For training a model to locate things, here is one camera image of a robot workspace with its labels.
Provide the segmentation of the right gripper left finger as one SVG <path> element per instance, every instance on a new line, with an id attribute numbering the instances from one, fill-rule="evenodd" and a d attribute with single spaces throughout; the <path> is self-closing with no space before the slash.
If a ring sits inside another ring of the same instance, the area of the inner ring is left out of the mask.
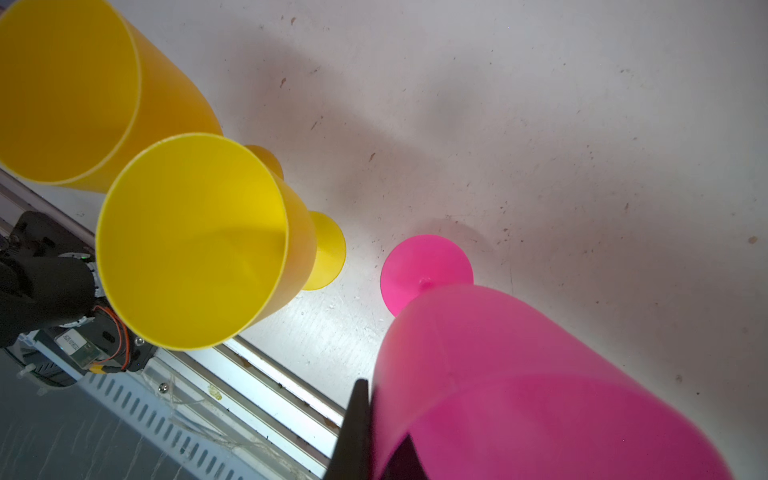
<path id="1" fill-rule="evenodd" d="M 346 409 L 324 480 L 371 478 L 371 402 L 369 381 L 358 379 Z"/>

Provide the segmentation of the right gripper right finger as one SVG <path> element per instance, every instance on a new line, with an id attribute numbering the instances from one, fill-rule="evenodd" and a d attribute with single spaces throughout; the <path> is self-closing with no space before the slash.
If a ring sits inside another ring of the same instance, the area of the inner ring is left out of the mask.
<path id="1" fill-rule="evenodd" d="M 410 435 L 407 435 L 399 444 L 380 479 L 428 480 Z"/>

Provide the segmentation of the magenta wine glass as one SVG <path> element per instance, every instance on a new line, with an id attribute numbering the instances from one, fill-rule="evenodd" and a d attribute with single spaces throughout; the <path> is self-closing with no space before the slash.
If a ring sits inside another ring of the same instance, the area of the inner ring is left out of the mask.
<path id="1" fill-rule="evenodd" d="M 372 387 L 372 475 L 403 479 L 727 479 L 705 434 L 557 323 L 479 286 L 452 241 L 385 260 L 393 314 Z"/>

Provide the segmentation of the yellow wine glass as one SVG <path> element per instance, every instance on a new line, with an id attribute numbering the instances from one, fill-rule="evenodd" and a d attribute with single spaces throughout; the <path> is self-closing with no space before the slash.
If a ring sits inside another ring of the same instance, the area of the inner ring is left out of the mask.
<path id="1" fill-rule="evenodd" d="M 106 1 L 16 1 L 2 14 L 1 163 L 94 192 L 280 176 L 272 155 L 223 135 L 196 85 Z"/>
<path id="2" fill-rule="evenodd" d="M 266 162 L 226 137 L 167 138 L 108 191 L 96 257 L 113 311 L 149 343 L 207 349 L 341 273 L 346 242 Z"/>

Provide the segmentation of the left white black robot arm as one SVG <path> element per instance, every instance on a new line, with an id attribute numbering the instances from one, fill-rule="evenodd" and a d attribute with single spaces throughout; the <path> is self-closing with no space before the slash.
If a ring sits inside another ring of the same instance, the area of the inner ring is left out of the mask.
<path id="1" fill-rule="evenodd" d="M 19 335 L 74 322 L 90 313 L 96 281 L 88 264 L 72 257 L 1 260 L 1 346 Z"/>

